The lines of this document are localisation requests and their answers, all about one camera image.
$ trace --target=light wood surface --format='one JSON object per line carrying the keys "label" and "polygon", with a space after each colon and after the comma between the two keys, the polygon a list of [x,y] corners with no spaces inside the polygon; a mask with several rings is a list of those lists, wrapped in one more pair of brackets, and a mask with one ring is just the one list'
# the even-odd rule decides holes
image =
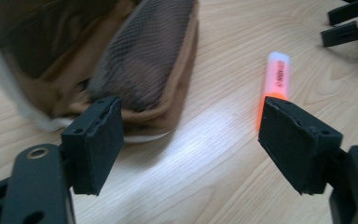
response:
{"label": "light wood surface", "polygon": [[[201,0],[186,107],[169,136],[127,145],[99,197],[74,196],[78,223],[331,223],[324,195],[300,196],[257,142],[267,56],[292,57],[290,99],[358,145],[358,42],[324,49],[339,0]],[[0,90],[0,179],[15,156],[60,143]]]}

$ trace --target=brown fabric bag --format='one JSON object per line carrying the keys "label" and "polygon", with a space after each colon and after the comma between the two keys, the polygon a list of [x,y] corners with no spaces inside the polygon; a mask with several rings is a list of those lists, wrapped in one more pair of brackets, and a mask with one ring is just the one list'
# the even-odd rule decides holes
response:
{"label": "brown fabric bag", "polygon": [[50,119],[118,95],[126,137],[152,140],[180,118],[198,9],[194,0],[0,0],[0,53]]}

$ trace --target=black plastic bracket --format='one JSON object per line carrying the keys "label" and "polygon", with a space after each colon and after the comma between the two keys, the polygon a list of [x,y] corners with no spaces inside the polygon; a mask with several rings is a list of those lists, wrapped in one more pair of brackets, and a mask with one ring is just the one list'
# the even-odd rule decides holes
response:
{"label": "black plastic bracket", "polygon": [[266,97],[259,142],[299,193],[323,193],[328,183],[336,224],[358,223],[358,146],[340,149],[342,134],[300,107]]}
{"label": "black plastic bracket", "polygon": [[30,147],[0,181],[0,223],[75,223],[69,188],[98,195],[122,148],[121,100],[92,104],[62,133],[62,144]]}

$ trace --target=black plastic jaw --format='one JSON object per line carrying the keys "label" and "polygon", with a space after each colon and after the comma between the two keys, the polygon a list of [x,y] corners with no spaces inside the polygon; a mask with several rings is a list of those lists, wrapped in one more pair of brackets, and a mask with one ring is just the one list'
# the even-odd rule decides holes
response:
{"label": "black plastic jaw", "polygon": [[98,195],[124,143],[121,99],[106,97],[92,104],[61,138],[74,192]]}
{"label": "black plastic jaw", "polygon": [[295,190],[324,192],[324,168],[340,151],[341,133],[290,102],[266,97],[258,138]]}
{"label": "black plastic jaw", "polygon": [[[346,2],[349,2],[349,4],[328,12],[330,25],[336,25],[358,17],[358,1],[348,0]],[[358,24],[356,21],[352,21],[348,24],[323,31],[322,40],[324,47],[333,47],[358,40]]]}

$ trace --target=mesh pocket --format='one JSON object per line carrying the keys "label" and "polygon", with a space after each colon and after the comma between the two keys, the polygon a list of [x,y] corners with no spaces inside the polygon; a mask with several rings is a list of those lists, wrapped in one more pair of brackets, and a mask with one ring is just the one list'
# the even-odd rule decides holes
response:
{"label": "mesh pocket", "polygon": [[144,0],[120,28],[89,83],[91,97],[119,95],[123,108],[156,108],[185,36],[193,0]]}

